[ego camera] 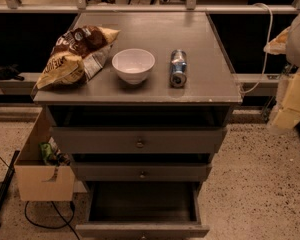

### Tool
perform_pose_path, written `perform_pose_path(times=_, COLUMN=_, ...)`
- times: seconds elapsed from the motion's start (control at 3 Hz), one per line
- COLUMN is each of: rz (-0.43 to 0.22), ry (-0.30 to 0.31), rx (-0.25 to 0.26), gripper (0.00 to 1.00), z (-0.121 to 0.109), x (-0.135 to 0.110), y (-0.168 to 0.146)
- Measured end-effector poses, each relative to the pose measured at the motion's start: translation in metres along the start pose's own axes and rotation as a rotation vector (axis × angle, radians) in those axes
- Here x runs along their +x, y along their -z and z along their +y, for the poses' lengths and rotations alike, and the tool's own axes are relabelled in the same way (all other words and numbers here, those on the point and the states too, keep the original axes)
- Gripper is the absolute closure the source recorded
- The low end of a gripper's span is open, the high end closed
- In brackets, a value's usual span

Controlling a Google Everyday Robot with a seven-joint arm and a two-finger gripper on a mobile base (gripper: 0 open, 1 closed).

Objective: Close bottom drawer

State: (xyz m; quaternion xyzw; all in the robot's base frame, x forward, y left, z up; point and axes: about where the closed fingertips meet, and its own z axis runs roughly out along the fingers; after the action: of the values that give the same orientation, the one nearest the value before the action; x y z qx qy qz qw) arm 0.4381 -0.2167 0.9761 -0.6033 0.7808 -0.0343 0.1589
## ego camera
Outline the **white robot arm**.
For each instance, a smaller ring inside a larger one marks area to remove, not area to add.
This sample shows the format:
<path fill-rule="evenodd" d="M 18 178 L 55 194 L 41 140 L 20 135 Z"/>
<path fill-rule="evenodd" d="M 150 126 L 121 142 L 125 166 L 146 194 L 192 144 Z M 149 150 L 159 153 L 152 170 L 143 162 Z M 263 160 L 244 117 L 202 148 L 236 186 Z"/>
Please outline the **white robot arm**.
<path fill-rule="evenodd" d="M 300 122 L 300 13 L 289 27 L 265 45 L 264 51 L 284 54 L 297 67 L 292 76 L 280 77 L 276 105 L 270 113 L 268 129 L 279 134 L 292 130 Z"/>

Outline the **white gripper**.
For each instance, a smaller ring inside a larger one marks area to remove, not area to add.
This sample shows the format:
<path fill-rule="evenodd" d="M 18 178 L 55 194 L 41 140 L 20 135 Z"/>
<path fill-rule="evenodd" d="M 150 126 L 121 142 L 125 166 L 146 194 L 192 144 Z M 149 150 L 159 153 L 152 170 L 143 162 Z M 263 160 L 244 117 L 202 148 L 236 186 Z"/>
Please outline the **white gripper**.
<path fill-rule="evenodd" d="M 300 67 L 300 13 L 293 20 L 290 28 L 282 30 L 265 45 L 264 51 L 271 55 L 286 53 L 287 61 Z"/>

